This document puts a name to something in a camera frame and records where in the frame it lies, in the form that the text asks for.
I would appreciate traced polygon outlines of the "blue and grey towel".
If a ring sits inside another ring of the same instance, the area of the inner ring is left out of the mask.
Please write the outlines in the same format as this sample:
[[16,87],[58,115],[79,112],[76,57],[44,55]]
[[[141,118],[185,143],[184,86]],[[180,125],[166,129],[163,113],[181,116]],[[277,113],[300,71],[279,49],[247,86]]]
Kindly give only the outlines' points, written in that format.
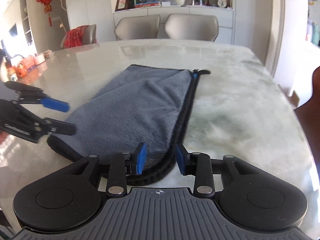
[[145,143],[143,172],[127,183],[156,183],[175,166],[175,146],[184,141],[197,85],[208,74],[132,64],[67,118],[74,135],[52,134],[48,146],[71,161],[97,155],[107,165],[113,155]]

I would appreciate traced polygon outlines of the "orange items on table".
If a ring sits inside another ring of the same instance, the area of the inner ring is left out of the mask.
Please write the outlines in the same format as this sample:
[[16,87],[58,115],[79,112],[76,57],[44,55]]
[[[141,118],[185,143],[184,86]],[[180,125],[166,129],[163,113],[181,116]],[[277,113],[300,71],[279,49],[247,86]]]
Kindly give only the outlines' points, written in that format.
[[22,78],[34,70],[37,70],[39,74],[42,74],[47,69],[47,62],[51,60],[53,56],[54,52],[51,50],[26,57],[18,54],[11,57],[10,62],[15,68],[18,78]]

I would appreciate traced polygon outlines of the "chair with red cloth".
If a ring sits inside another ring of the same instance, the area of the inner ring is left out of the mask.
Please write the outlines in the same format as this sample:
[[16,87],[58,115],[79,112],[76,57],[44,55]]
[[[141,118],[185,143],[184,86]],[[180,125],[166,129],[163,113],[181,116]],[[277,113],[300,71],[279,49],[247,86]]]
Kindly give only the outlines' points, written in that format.
[[62,39],[62,49],[80,47],[97,43],[97,25],[81,25],[68,31]]

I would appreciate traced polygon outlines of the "grey chair left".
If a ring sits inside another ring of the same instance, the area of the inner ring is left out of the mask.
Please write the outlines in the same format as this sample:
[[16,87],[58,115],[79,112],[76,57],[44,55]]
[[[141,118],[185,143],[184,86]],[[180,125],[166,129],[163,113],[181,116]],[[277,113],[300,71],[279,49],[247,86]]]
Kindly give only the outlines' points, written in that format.
[[157,38],[160,15],[125,17],[115,27],[118,40],[138,40]]

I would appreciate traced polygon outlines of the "grey chair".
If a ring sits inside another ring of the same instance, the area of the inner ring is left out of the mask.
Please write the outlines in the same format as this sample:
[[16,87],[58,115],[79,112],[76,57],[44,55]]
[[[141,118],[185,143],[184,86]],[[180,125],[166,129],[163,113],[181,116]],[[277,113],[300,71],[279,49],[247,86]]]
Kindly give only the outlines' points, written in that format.
[[164,30],[173,40],[214,42],[219,35],[219,22],[213,15],[170,14]]
[[125,17],[115,27],[118,40],[138,40],[157,38],[160,15]]

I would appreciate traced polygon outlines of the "brown leather chair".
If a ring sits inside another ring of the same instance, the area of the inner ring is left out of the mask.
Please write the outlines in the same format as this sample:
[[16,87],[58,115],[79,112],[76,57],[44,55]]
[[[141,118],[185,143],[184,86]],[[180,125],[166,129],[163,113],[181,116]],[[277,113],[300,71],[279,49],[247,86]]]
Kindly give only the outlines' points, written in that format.
[[312,75],[312,95],[311,98],[295,109],[295,114],[304,130],[309,142],[314,160],[319,163],[319,143],[320,143],[320,70],[315,69]]

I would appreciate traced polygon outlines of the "framed picture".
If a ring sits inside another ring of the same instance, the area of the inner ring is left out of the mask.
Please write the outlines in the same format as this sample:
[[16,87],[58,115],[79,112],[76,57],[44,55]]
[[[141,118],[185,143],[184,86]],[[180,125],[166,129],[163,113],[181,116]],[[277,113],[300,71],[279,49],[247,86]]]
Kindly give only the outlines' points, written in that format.
[[129,8],[129,0],[117,0],[115,12],[127,10]]

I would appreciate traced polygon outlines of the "grey chair right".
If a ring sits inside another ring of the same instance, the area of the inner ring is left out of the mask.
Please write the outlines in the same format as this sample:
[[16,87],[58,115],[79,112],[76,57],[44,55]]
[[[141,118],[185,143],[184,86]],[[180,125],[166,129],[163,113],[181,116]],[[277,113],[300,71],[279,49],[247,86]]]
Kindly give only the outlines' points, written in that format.
[[173,40],[214,42],[219,35],[219,22],[213,15],[170,14],[164,30]]

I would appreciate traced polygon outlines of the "stack of books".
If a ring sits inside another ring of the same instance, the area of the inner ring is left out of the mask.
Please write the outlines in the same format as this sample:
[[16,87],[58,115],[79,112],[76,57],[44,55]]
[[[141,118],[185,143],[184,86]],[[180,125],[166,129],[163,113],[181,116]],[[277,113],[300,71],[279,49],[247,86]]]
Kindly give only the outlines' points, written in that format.
[[159,7],[161,6],[161,2],[159,1],[151,1],[151,2],[143,2],[143,3],[137,3],[134,5],[134,8],[146,8],[146,7]]

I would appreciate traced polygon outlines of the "white sideboard cabinet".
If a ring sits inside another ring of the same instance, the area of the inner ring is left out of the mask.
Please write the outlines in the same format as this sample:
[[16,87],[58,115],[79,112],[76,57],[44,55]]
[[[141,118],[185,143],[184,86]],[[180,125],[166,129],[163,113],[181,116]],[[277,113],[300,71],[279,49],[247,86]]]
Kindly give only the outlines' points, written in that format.
[[200,5],[148,7],[113,13],[114,25],[128,17],[160,16],[160,39],[234,43],[234,10]]

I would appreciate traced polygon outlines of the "small alarm clock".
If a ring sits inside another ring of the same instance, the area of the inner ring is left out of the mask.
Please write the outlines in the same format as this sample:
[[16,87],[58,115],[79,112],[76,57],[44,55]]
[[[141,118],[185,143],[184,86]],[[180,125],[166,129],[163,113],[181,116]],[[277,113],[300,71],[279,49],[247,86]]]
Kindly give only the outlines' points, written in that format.
[[227,8],[228,0],[217,0],[217,6],[220,8]]

